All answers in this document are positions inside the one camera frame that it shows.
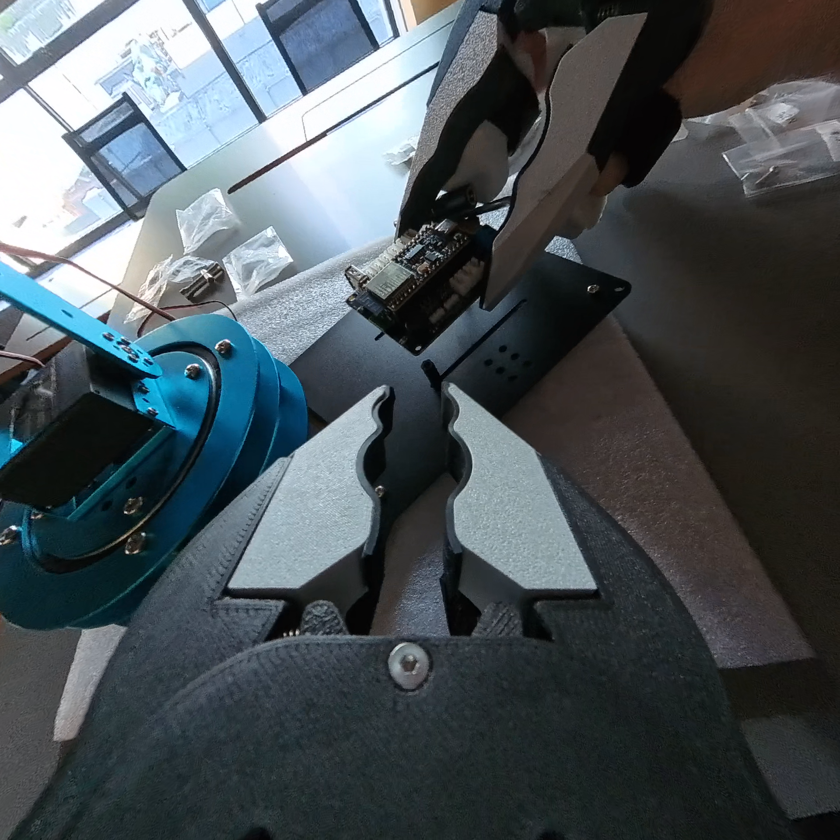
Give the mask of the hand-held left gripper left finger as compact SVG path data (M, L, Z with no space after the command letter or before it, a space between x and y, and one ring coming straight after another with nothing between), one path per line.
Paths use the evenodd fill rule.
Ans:
M289 457L228 594L301 610L327 601L347 617L373 591L382 523L377 487L394 402L391 386L375 387Z

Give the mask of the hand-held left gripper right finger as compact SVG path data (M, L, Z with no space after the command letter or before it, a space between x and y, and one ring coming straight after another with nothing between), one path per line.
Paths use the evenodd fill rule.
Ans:
M524 612L593 599L595 576L535 448L454 383L444 383L448 469L442 580L447 602Z

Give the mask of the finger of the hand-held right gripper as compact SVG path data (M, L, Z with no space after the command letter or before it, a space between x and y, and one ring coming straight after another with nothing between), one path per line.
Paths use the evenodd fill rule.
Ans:
M513 184L508 216L492 244L483 309L508 294L595 184L599 171L588 148L646 18L609 17L560 58L539 145Z
M479 204L524 166L548 120L551 2L464 2L438 67L395 234L419 230L441 195Z

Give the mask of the black microcontroller circuit board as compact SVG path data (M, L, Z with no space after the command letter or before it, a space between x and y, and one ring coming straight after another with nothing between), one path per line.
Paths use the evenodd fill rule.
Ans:
M482 297L496 236L476 218L408 230L366 265L346 267L347 304L418 356Z

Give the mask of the person's right hand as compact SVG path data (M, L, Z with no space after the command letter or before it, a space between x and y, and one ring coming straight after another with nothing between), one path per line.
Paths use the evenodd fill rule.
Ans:
M838 1L720 1L666 90L695 118L778 83L838 78L838 68Z

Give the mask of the labelled clear screw bag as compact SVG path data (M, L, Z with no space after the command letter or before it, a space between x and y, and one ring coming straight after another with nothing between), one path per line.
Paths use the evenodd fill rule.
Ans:
M806 79L771 86L728 116L728 126L746 142L810 128L838 119L839 86Z
M745 143L722 153L746 197L802 186L839 175L839 121Z

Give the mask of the black mesh chair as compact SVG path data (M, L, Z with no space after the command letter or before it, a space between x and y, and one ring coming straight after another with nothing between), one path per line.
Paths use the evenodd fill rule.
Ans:
M138 104L124 92L78 129L62 136L132 220L141 220L152 196L186 166Z
M399 35L391 2L267 1L255 8L304 95Z

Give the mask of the white foam sheet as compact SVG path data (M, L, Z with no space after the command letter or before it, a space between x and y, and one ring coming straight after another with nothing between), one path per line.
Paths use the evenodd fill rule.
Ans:
M340 319L343 258L302 271L234 305L285 362ZM832 690L824 667L713 484L644 364L605 319L503 418L505 425L597 501L656 562L688 607L740 718L804 715ZM395 521L373 634L446 629L443 571L447 472ZM53 727L75 738L124 630L82 631Z

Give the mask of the brass metal coupling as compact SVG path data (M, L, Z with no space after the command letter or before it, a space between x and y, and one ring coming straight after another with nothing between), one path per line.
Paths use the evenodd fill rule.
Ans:
M212 263L201 268L181 289L182 297L190 303L208 301L224 285L226 274L223 266Z

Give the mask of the flat empty clear bag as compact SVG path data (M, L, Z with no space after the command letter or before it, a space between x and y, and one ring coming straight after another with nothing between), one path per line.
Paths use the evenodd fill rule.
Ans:
M223 267L238 299L254 296L292 265L293 258L272 226L223 258Z

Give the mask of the crumpled clear plastic bag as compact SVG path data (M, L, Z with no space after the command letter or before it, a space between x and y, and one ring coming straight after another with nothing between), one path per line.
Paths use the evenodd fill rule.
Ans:
M144 280L140 290L135 294L141 300L151 305L160 306L163 295L168 290L175 290L181 293L186 283L205 266L217 263L214 260L184 255L165 258L153 266Z

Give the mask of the large window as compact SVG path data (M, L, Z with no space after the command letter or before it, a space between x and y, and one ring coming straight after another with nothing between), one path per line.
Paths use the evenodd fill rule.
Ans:
M258 2L2 2L2 239L75 255L129 220L64 140L129 96L187 167L301 96Z

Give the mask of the black metal base plate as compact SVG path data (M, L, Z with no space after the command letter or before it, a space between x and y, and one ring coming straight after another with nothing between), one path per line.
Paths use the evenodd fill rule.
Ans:
M446 470L442 382L500 418L630 291L624 280L543 253L495 309L474 303L419 355L350 310L291 369L308 407L326 423L375 387L393 389L380 482L386 508L399 513Z

